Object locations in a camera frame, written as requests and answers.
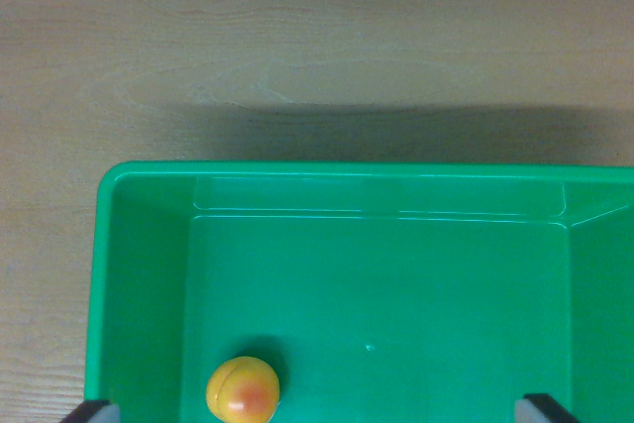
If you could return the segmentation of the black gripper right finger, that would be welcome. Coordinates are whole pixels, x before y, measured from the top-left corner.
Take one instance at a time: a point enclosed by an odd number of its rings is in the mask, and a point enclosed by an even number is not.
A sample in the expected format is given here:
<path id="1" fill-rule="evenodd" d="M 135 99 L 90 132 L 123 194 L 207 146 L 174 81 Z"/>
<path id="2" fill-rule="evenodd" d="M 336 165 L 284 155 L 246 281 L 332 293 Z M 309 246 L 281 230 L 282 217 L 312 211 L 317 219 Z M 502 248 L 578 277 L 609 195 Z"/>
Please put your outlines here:
<path id="1" fill-rule="evenodd" d="M 548 393 L 527 393 L 514 403 L 514 423 L 580 423 Z"/>

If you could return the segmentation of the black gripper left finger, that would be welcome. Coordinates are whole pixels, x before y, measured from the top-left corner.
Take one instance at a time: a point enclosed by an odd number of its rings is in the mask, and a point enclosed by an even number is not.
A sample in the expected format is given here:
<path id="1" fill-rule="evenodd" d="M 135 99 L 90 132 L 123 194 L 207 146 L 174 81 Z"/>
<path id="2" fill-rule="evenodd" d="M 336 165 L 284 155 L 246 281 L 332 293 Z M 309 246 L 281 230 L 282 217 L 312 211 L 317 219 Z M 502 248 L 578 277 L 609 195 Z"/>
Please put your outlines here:
<path id="1" fill-rule="evenodd" d="M 60 423 L 120 423 L 120 407 L 109 400 L 84 400 Z"/>

